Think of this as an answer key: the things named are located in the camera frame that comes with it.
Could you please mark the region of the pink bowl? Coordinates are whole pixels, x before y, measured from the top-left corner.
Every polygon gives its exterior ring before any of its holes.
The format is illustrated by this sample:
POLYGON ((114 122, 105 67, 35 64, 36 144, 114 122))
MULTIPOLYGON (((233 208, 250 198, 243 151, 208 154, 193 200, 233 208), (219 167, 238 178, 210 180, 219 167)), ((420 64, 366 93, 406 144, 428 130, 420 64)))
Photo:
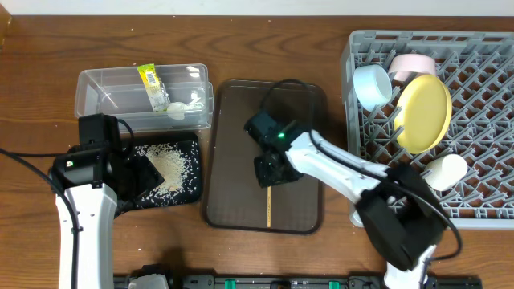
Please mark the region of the pink bowl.
POLYGON ((392 80, 398 82, 406 82, 414 76, 437 75, 434 59, 420 54, 404 54, 394 57, 388 74, 392 76, 392 80))

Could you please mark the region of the white tissue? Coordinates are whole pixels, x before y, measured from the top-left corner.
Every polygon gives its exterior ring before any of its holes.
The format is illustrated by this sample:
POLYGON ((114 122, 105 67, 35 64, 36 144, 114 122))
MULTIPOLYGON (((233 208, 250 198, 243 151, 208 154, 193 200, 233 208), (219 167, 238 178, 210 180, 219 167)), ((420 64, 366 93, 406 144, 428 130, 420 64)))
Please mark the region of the white tissue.
POLYGON ((182 102, 173 102, 166 109, 167 115, 174 120, 184 120, 187 112, 201 111, 205 104, 199 102, 191 102, 188 104, 182 102))

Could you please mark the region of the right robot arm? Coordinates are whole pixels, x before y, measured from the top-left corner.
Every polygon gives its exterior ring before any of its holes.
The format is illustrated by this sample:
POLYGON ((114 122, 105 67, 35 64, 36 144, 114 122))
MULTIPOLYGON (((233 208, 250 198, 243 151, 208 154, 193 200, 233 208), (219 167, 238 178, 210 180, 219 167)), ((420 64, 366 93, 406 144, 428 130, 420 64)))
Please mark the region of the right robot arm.
POLYGON ((451 226, 427 183, 410 165, 391 168, 346 152, 317 131, 301 127, 248 128, 263 153, 254 159, 261 187, 304 175, 354 204, 376 251, 386 260, 388 288, 422 288, 434 251, 451 226))

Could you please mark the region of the yellow plate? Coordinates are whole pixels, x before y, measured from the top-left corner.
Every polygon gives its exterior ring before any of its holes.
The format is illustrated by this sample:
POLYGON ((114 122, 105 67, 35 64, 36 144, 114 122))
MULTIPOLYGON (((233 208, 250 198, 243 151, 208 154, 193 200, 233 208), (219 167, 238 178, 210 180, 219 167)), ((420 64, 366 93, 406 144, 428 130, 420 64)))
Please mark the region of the yellow plate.
POLYGON ((436 76, 422 75, 412 80, 400 95, 394 129, 402 131, 398 144, 410 154, 424 153, 436 146, 451 121, 451 94, 436 76))

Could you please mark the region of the white cup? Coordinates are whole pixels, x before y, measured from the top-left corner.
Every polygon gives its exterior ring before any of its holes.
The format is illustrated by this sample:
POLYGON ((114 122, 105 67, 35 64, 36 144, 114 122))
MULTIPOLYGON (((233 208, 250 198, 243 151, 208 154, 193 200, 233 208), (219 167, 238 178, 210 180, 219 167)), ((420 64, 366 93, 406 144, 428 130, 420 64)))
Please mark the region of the white cup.
POLYGON ((457 184, 467 174, 467 162, 457 154, 448 154, 426 166, 426 183, 435 190, 445 191, 457 184))

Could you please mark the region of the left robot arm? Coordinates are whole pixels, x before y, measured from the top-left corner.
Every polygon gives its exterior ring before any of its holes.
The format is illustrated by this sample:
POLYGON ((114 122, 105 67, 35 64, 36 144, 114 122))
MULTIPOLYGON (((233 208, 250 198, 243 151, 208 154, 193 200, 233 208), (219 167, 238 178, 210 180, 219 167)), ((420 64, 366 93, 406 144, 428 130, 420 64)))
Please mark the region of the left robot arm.
POLYGON ((60 288, 114 288, 112 227, 163 177, 146 156, 118 149, 70 149, 55 158, 60 288))

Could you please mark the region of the green snack wrapper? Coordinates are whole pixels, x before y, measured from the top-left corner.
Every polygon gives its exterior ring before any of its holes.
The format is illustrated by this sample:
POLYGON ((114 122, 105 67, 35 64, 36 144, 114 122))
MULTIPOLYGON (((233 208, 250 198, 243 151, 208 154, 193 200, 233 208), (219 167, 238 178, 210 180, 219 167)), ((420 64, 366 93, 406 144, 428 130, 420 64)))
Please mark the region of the green snack wrapper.
POLYGON ((149 102, 155 112, 164 112, 170 105, 169 94, 165 85, 157 75, 153 63, 144 64, 137 68, 141 80, 145 86, 149 102))

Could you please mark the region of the blue bowl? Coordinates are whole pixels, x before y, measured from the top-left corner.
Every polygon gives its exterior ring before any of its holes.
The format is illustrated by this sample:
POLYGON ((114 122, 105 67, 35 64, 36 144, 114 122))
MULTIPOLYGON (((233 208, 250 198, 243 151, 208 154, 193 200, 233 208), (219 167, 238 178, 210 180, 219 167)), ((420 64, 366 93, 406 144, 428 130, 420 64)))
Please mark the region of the blue bowl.
POLYGON ((369 112, 392 99, 392 83, 388 73, 377 64, 355 69, 353 90, 361 106, 369 112))

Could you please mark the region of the wooden chopstick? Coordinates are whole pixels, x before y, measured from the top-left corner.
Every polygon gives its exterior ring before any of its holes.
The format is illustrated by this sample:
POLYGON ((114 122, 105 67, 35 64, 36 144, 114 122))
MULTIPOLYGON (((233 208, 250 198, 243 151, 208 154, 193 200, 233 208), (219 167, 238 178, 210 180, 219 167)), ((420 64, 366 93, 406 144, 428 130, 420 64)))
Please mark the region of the wooden chopstick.
POLYGON ((271 204, 272 204, 272 195, 271 195, 271 187, 267 187, 267 228, 271 228, 271 204))

